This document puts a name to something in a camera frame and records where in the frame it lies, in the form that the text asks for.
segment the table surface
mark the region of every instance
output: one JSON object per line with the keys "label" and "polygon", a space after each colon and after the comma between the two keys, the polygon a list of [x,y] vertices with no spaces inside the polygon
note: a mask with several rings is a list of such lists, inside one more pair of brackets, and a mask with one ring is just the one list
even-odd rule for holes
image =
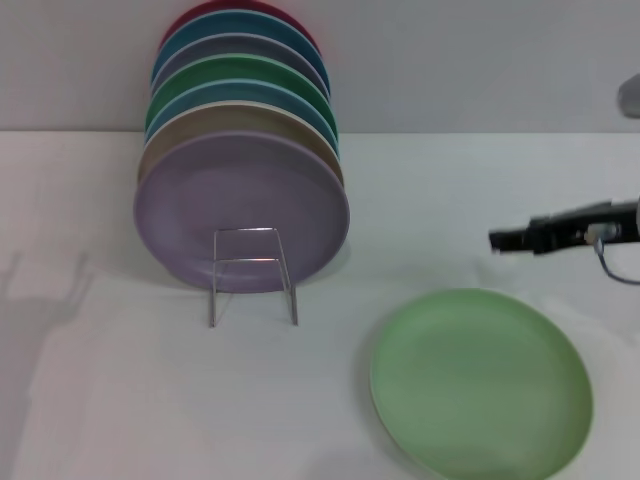
{"label": "table surface", "polygon": [[[344,135],[348,243],[298,289],[181,285],[131,220],[137,133],[1,133],[0,478],[433,478],[384,433],[376,332],[426,292],[484,287],[559,325],[596,412],[559,480],[640,477],[640,289],[589,249],[492,255],[487,232],[640,190],[633,135]],[[640,247],[608,251],[640,276]]]}

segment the beige plate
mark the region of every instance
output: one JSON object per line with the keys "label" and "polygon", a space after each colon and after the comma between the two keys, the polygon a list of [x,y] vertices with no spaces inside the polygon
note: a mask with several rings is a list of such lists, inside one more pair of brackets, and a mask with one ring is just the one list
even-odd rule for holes
{"label": "beige plate", "polygon": [[254,130],[296,142],[318,155],[344,185],[336,153],[315,128],[286,110],[258,102],[240,101],[192,108],[163,125],[145,146],[138,165],[138,183],[172,148],[192,138],[223,130]]}

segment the stack of plates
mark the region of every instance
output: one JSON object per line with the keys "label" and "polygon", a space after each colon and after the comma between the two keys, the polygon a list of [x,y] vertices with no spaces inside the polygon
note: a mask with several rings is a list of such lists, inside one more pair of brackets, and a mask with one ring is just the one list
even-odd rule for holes
{"label": "stack of plates", "polygon": [[[211,285],[216,231],[275,228],[292,283],[322,269],[349,227],[327,72],[309,33],[255,1],[195,7],[167,31],[151,75],[135,221],[175,276]],[[259,255],[265,238],[219,244]],[[227,292],[282,289],[259,263],[225,265]]]}

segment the green plate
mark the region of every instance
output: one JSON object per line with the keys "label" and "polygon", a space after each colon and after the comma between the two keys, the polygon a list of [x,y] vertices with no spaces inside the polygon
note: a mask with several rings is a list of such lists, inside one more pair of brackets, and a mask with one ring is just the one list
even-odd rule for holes
{"label": "green plate", "polygon": [[257,55],[243,54],[214,55],[203,58],[174,73],[151,99],[145,120],[145,131],[158,112],[181,93],[207,82],[230,78],[261,80],[298,94],[320,112],[333,133],[338,135],[336,121],[327,99],[309,79],[284,63]]}
{"label": "green plate", "polygon": [[423,297],[381,333],[371,366],[396,443],[449,480],[545,480],[581,450],[593,414],[585,367],[549,319],[509,297]]}

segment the purple plate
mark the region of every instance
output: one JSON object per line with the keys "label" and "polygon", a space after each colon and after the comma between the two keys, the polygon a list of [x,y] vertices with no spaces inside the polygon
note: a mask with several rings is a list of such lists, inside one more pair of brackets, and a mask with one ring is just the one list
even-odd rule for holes
{"label": "purple plate", "polygon": [[[211,286],[216,230],[277,228],[296,284],[329,263],[349,229],[347,197],[331,169],[295,142],[251,131],[203,135],[169,151],[138,187],[134,216],[149,251],[200,287]],[[264,235],[218,237],[218,258],[273,251]],[[224,292],[282,290],[271,262],[221,266],[217,281]]]}

